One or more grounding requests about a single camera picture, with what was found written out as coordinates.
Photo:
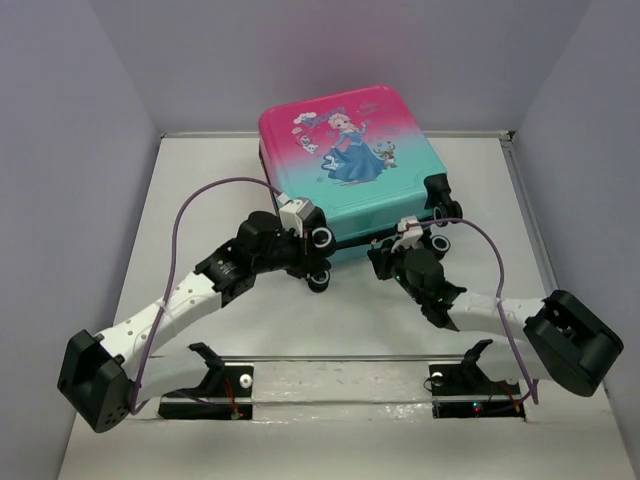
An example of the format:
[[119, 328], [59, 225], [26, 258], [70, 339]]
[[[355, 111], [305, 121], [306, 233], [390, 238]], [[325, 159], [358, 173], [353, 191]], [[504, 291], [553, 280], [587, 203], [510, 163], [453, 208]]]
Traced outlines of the pink and teal suitcase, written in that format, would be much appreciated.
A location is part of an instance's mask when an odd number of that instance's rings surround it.
[[336, 246], [332, 264], [365, 256], [372, 240], [394, 237], [404, 217], [462, 217], [447, 170], [401, 96], [383, 85], [272, 107], [259, 118], [267, 180], [309, 199]]

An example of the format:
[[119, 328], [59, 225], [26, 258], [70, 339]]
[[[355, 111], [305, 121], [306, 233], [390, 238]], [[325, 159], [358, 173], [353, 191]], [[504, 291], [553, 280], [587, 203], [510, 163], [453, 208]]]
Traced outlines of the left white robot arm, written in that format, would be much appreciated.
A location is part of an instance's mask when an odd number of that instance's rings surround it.
[[74, 334], [65, 348], [59, 392], [95, 433], [115, 428], [165, 393], [215, 392], [225, 364], [209, 346], [192, 343], [173, 357], [157, 358], [155, 352], [252, 289], [261, 274], [283, 271], [324, 292], [334, 245], [324, 212], [302, 200], [276, 214], [250, 213], [233, 238], [181, 281], [168, 278], [158, 300], [98, 333]]

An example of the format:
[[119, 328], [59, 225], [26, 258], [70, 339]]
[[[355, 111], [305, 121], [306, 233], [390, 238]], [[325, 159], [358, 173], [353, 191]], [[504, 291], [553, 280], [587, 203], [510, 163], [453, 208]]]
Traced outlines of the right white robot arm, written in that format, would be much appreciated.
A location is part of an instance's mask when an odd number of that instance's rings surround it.
[[553, 380], [572, 394], [590, 397], [624, 350], [621, 338], [568, 291], [500, 300], [448, 281], [427, 249], [387, 240], [367, 256], [376, 277], [396, 281], [435, 327], [487, 334], [459, 367], [470, 391], [482, 392], [503, 380]]

